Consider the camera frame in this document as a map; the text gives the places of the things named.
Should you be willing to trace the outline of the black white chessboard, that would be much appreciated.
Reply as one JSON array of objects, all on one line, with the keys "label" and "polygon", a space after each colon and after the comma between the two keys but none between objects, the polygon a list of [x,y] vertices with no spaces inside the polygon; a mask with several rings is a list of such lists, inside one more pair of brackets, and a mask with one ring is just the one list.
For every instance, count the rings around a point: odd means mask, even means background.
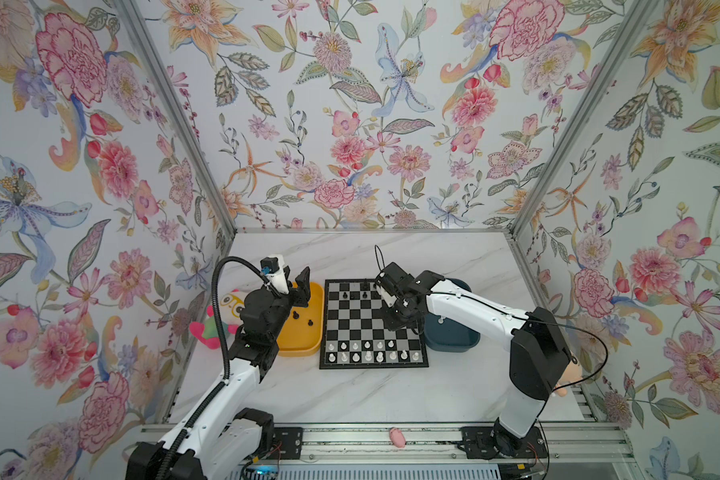
[{"label": "black white chessboard", "polygon": [[371,280],[326,280],[319,368],[427,368],[424,337],[411,329],[386,329],[384,306]]}]

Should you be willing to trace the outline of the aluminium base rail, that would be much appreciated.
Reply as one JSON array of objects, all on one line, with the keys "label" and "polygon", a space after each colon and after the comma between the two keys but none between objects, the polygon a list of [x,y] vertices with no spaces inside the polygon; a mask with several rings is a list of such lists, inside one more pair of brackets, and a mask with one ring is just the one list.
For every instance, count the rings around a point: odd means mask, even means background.
[{"label": "aluminium base rail", "polygon": [[[398,449],[389,440],[399,428],[407,441]],[[290,462],[360,463],[630,463],[633,449],[612,423],[541,422],[514,457],[489,442],[486,423],[280,423],[274,426],[281,458]]]}]

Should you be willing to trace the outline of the dark teal plastic tray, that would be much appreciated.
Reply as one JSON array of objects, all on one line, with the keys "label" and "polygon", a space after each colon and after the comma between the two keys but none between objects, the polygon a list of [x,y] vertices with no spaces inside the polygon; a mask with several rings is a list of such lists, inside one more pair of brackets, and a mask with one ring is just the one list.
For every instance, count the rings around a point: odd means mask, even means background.
[{"label": "dark teal plastic tray", "polygon": [[481,335],[450,319],[429,313],[424,320],[424,340],[428,349],[464,353],[477,346]]}]

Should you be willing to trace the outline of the yellow plastic tray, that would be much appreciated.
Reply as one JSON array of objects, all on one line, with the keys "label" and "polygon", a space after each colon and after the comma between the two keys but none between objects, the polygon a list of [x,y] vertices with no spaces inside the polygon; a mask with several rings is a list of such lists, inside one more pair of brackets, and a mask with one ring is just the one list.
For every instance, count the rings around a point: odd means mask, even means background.
[{"label": "yellow plastic tray", "polygon": [[311,298],[307,307],[294,307],[278,337],[278,355],[281,357],[307,357],[315,354],[321,345],[324,324],[324,290],[310,283]]}]

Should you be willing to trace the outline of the colourful plush toy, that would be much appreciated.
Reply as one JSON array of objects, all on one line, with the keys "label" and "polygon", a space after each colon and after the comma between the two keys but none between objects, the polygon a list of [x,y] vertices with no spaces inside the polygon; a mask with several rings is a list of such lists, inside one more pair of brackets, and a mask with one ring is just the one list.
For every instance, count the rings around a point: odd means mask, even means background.
[{"label": "colourful plush toy", "polygon": [[244,307],[245,296],[246,293],[238,289],[220,295],[219,307],[209,305],[203,320],[190,324],[190,334],[209,350],[218,350],[222,334],[224,338],[235,336],[243,326],[240,312]]}]

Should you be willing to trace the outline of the pink striped plush doll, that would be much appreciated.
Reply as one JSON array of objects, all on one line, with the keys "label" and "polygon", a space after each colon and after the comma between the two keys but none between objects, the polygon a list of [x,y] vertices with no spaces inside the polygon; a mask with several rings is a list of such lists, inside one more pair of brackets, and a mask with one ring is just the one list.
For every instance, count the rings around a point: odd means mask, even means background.
[{"label": "pink striped plush doll", "polygon": [[563,372],[560,380],[557,382],[553,394],[559,397],[565,397],[568,390],[575,386],[583,379],[582,367],[579,363],[570,362]]}]

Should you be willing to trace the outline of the small pink toy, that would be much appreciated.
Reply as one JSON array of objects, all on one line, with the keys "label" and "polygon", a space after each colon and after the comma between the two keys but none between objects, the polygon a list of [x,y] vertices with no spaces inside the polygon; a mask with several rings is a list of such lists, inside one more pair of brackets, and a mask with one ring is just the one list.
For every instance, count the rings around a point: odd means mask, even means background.
[{"label": "small pink toy", "polygon": [[391,428],[388,432],[389,440],[393,446],[398,449],[403,449],[407,445],[404,433],[399,428]]}]

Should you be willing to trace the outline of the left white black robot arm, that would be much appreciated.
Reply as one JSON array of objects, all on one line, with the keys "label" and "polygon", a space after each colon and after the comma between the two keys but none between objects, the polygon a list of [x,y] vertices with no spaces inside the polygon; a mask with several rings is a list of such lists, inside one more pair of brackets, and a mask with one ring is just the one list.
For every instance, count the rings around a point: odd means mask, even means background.
[{"label": "left white black robot arm", "polygon": [[128,479],[224,479],[243,461],[272,451],[271,414],[243,403],[261,384],[279,353],[278,337],[293,309],[311,299],[310,270],[296,277],[280,255],[259,265],[227,256],[215,266],[210,284],[211,308],[223,328],[219,281],[225,266],[236,263],[262,282],[249,293],[240,312],[241,327],[231,343],[220,346],[222,370],[193,407],[158,442],[140,442],[130,455]]}]

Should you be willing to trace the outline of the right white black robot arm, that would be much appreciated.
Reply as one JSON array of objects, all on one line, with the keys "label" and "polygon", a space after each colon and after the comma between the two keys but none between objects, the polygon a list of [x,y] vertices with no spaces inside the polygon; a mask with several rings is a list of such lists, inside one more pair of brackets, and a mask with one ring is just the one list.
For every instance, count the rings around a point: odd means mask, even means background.
[{"label": "right white black robot arm", "polygon": [[386,329],[420,327],[429,315],[444,317],[508,355],[506,403],[491,435],[497,451],[514,454],[573,362],[554,315],[542,307],[523,311],[501,305],[429,270],[414,277],[394,262],[379,272],[374,288],[382,299]]}]

